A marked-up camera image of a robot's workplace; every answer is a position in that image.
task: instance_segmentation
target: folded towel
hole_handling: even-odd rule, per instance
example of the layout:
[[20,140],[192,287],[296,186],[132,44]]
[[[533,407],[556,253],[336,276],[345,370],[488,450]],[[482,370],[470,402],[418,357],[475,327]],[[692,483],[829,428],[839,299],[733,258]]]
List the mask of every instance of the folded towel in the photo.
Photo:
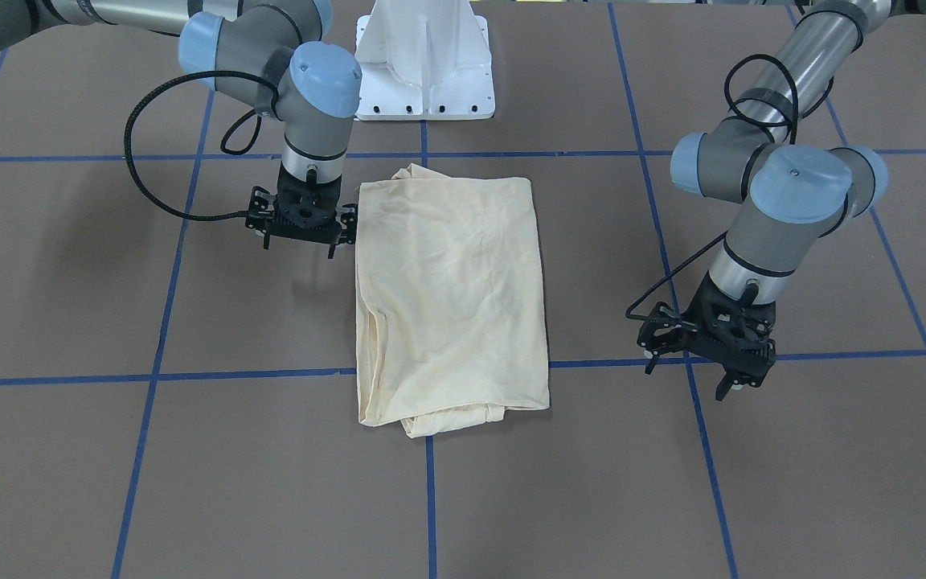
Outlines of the folded towel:
[[410,165],[359,190],[360,424],[409,437],[548,408],[538,228],[526,179]]

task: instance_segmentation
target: wrinkled fabric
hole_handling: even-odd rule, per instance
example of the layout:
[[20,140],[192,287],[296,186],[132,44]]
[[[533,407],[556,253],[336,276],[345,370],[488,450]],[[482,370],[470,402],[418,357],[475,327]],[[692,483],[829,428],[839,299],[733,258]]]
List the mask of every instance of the wrinkled fabric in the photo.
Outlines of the wrinkled fabric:
[[409,437],[548,408],[531,183],[410,165],[359,190],[360,424]]

